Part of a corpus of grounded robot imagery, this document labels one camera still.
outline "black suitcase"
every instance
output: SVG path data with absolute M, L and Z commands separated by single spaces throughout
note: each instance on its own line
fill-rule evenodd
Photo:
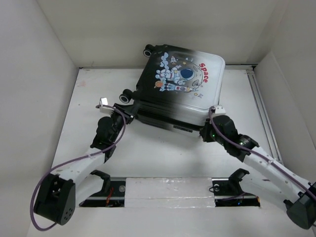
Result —
M 143 123 L 199 136 L 209 108 L 219 103 L 224 59 L 171 45 L 148 44 L 143 53 L 149 59 L 136 90 L 124 90 L 120 100 L 137 100 Z

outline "purple cable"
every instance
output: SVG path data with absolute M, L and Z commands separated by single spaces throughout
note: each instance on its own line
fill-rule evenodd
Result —
M 57 166 L 51 168 L 50 170 L 48 170 L 48 171 L 43 175 L 43 177 L 40 179 L 40 181 L 38 182 L 38 184 L 36 185 L 36 187 L 35 187 L 35 189 L 34 189 L 34 192 L 33 192 L 33 194 L 32 194 L 32 198 L 31 198 L 31 203 L 30 203 L 30 216 L 31 216 L 31 221 L 32 221 L 32 224 L 34 225 L 34 227 L 35 227 L 37 230 L 39 230 L 39 231 L 48 231 L 48 230 L 50 230 L 51 228 L 53 228 L 53 227 L 57 224 L 57 223 L 54 223 L 54 224 L 52 224 L 51 226 L 49 226 L 49 227 L 47 227 L 47 228 L 42 228 L 42 227 L 40 227 L 40 226 L 37 224 L 37 222 L 36 222 L 36 220 L 35 220 L 34 212 L 33 212 L 34 201 L 35 201 L 36 193 L 38 192 L 38 189 L 40 188 L 40 185 L 42 184 L 43 180 L 47 177 L 47 175 L 49 175 L 49 174 L 50 174 L 52 171 L 54 171 L 55 169 L 60 168 L 60 167 L 62 167 L 62 166 L 64 166 L 64 165 L 66 165 L 66 164 L 69 164 L 69 163 L 72 163 L 72 162 L 75 162 L 75 161 L 78 161 L 78 160 L 86 159 L 86 158 L 89 158 L 89 157 L 93 157 L 93 156 L 99 155 L 99 154 L 101 154 L 101 153 L 103 153 L 103 152 L 106 152 L 106 151 L 108 151 L 109 149 L 111 149 L 113 146 L 115 146 L 115 145 L 122 139 L 122 137 L 123 137 L 123 135 L 124 135 L 124 133 L 125 133 L 125 128 L 126 128 L 126 119 L 125 119 L 125 117 L 124 117 L 124 114 L 123 114 L 120 110 L 118 110 L 118 109 L 116 109 L 116 108 L 114 108 L 114 107 L 112 107 L 112 106 L 103 105 L 103 107 L 107 107 L 107 108 L 113 109 L 115 112 L 119 113 L 119 115 L 122 116 L 124 125 L 123 125 L 123 130 L 122 130 L 122 133 L 121 133 L 120 137 L 119 137 L 112 145 L 110 145 L 109 147 L 107 147 L 107 148 L 104 149 L 104 150 L 101 150 L 101 151 L 98 151 L 98 152 L 95 152 L 95 153 L 92 153 L 92 154 L 89 154 L 89 155 L 85 155 L 85 156 L 82 156 L 82 157 L 78 157 L 78 158 L 76 158 L 76 159 L 71 159 L 71 160 L 66 161 L 66 162 L 64 162 L 64 163 L 61 163 L 61 164 L 59 164 L 59 165 L 57 165 Z
M 209 111 L 208 111 L 208 115 L 209 115 L 209 118 L 210 118 L 210 122 L 211 122 L 211 124 L 214 124 L 214 120 L 213 120 L 213 118 L 212 118 L 212 111 L 211 111 L 211 109 L 215 109 L 215 107 L 211 107 L 211 108 L 209 109 Z M 242 149 L 242 150 L 244 150 L 244 151 L 250 152 L 250 153 L 252 153 L 252 154 L 255 154 L 255 155 L 259 156 L 260 158 L 262 158 L 263 160 L 265 160 L 266 162 L 269 162 L 269 161 L 270 161 L 270 160 L 269 160 L 267 157 L 265 157 L 264 155 L 262 155 L 262 154 L 260 154 L 260 153 L 258 153 L 258 152 L 256 152 L 256 151 L 253 151 L 253 150 L 251 150 L 251 149 L 248 149 L 248 148 L 246 148 L 246 147 L 243 147 L 243 146 L 241 146 L 241 145 L 239 145 L 239 144 L 237 144 L 237 143 L 235 143 L 235 142 L 229 140 L 227 137 L 225 137 L 225 136 L 221 133 L 221 131 L 217 128 L 216 125 L 214 125 L 213 127 L 215 128 L 216 133 L 217 133 L 218 135 L 220 135 L 225 141 L 229 142 L 230 144 L 234 145 L 235 147 L 240 148 L 240 149 Z M 274 163 L 271 163 L 271 165 L 272 165 L 275 169 L 277 169 L 280 173 L 282 173 L 285 177 L 287 177 L 288 179 L 290 179 L 291 181 L 293 181 L 294 183 L 296 183 L 299 187 L 301 187 L 303 190 L 305 190 L 305 191 L 314 199 L 314 201 L 316 201 L 316 196 L 315 196 L 311 191 L 309 191 L 303 184 L 301 184 L 298 180 L 294 179 L 292 176 L 290 176 L 289 174 L 287 174 L 284 170 L 282 170 L 280 167 L 278 167 L 278 166 L 275 165 Z
M 236 195 L 236 196 L 233 196 L 233 197 L 229 197 L 229 198 L 223 198 L 221 199 L 221 201 L 229 201 L 229 200 L 233 200 L 233 199 L 236 199 L 238 197 L 241 197 L 241 196 L 244 196 L 246 193 L 243 192 L 242 194 L 239 194 L 239 195 Z

